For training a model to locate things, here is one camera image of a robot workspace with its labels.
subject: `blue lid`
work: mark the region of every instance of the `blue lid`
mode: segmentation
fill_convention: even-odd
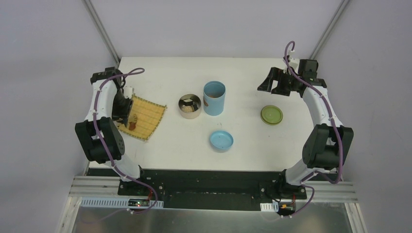
[[[227,150],[233,145],[233,137],[226,131],[218,130],[210,135],[210,142],[218,150]]]

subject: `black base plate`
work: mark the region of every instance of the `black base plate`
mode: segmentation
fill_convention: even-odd
[[[279,174],[145,169],[139,180],[156,190],[158,199],[164,201],[164,208],[259,211],[260,203],[280,198],[273,191]],[[134,182],[121,181],[118,194],[147,196],[149,190]],[[295,193],[296,199],[306,197],[306,192]]]

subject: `white table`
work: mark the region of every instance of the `white table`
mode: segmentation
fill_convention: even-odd
[[[136,168],[282,171],[302,157],[313,129],[306,104],[295,92],[285,97],[257,91],[271,67],[285,67],[282,59],[123,57],[119,69],[127,73],[136,67],[146,72],[128,77],[127,86],[134,87],[139,97],[168,106],[147,142],[122,133]],[[202,109],[196,119],[181,117],[179,98],[192,93],[202,99],[209,81],[226,86],[223,113],[209,116]],[[279,125],[269,126],[260,119],[261,109],[270,104],[283,112]],[[220,129],[234,137],[225,153],[215,152],[209,143],[210,134]],[[90,167],[105,166],[92,162]]]

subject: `metal pole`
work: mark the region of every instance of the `metal pole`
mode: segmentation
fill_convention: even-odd
[[[116,67],[119,67],[120,57],[117,54],[116,49],[113,46],[112,41],[110,40],[109,35],[106,32],[106,29],[104,29],[104,26],[102,22],[100,21],[99,15],[97,14],[96,9],[94,9],[93,4],[91,3],[91,0],[82,0],[82,2],[85,5],[85,8],[87,9],[87,11],[89,12],[89,15],[91,19],[93,20],[93,23],[96,26],[97,31],[102,37],[104,44],[106,44],[107,49],[112,55],[112,58],[116,63]]]
[[[336,9],[335,14],[333,15],[332,19],[330,20],[329,24],[327,25],[325,31],[323,32],[321,38],[319,39],[318,43],[315,46],[315,49],[313,49],[312,54],[310,55],[310,59],[316,59],[316,56],[318,55],[320,49],[323,47],[325,42],[330,36],[330,33],[332,32],[333,28],[335,27],[336,23],[338,22],[339,18],[341,17],[342,13],[348,6],[350,0],[342,0],[341,3],[339,4],[338,8]]]

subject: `green lid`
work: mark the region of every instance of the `green lid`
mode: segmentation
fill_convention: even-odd
[[[273,105],[268,105],[262,108],[260,118],[268,125],[277,125],[283,119],[282,111]]]

